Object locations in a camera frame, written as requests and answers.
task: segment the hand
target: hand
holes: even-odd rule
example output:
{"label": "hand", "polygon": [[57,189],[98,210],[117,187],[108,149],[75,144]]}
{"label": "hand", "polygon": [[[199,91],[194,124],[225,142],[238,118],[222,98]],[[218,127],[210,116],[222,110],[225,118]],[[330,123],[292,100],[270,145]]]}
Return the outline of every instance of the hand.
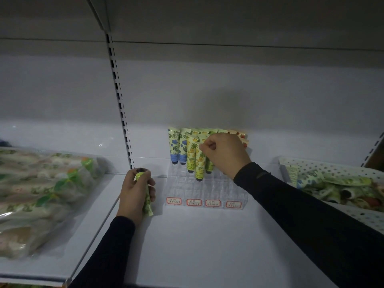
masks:
{"label": "hand", "polygon": [[[145,173],[134,181],[137,169],[129,170],[122,183],[120,193],[119,209],[116,216],[125,216],[133,221],[136,227],[141,223],[143,218],[143,206],[146,196],[146,186],[155,185],[155,180],[151,178],[151,171],[145,169]],[[156,199],[155,188],[149,187],[149,196],[151,202]]]}
{"label": "hand", "polygon": [[215,133],[210,135],[199,149],[216,167],[233,179],[238,171],[251,162],[241,140],[236,134]]}

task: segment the red-bordered label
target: red-bordered label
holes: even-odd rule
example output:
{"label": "red-bordered label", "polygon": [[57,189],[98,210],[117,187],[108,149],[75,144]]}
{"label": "red-bordered label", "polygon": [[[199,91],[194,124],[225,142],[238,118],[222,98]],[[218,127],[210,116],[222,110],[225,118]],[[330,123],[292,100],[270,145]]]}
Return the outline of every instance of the red-bordered label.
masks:
{"label": "red-bordered label", "polygon": [[201,206],[203,202],[200,199],[187,199],[188,206]]}
{"label": "red-bordered label", "polygon": [[243,203],[240,201],[227,201],[227,203],[225,204],[225,207],[227,207],[227,208],[241,208],[242,205],[243,205]]}
{"label": "red-bordered label", "polygon": [[167,197],[167,203],[172,205],[181,205],[181,198]]}
{"label": "red-bordered label", "polygon": [[219,207],[219,206],[221,206],[221,201],[220,200],[206,200],[205,206],[207,206],[207,207]]}

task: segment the blue floral tube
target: blue floral tube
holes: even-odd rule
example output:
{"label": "blue floral tube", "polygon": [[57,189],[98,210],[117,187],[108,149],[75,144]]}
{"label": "blue floral tube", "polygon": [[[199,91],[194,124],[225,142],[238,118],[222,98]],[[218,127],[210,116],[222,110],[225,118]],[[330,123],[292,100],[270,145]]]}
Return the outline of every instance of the blue floral tube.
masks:
{"label": "blue floral tube", "polygon": [[179,163],[179,138],[180,129],[168,127],[170,160],[174,165]]}
{"label": "blue floral tube", "polygon": [[180,129],[179,138],[179,160],[180,164],[185,165],[187,163],[187,135],[190,135],[191,130],[189,128]]}

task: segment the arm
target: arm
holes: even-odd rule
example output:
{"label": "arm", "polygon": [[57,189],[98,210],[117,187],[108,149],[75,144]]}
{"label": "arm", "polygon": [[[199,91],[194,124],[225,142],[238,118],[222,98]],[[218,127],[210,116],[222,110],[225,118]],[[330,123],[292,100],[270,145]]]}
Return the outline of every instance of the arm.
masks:
{"label": "arm", "polygon": [[[137,172],[144,172],[134,181]],[[70,288],[121,288],[127,267],[129,246],[143,218],[146,187],[155,185],[151,172],[145,169],[130,170],[121,187],[119,209],[109,229],[84,268],[70,284]],[[155,189],[149,186],[151,202]]]}
{"label": "arm", "polygon": [[255,163],[244,166],[234,182],[273,217],[299,248],[336,285],[373,287],[384,265],[384,236],[332,206],[294,188]]}
{"label": "arm", "polygon": [[122,287],[134,232],[132,220],[123,216],[115,217],[70,288]]}

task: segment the black sleeve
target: black sleeve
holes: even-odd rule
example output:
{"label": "black sleeve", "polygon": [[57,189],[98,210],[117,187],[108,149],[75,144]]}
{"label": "black sleeve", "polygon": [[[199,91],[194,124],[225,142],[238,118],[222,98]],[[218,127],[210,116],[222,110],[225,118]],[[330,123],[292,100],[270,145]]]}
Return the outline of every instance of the black sleeve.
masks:
{"label": "black sleeve", "polygon": [[135,224],[132,220],[123,216],[115,217],[69,288],[122,288],[134,232]]}
{"label": "black sleeve", "polygon": [[248,191],[339,288],[374,287],[384,270],[384,236],[332,206],[265,174],[255,163],[234,182]]}

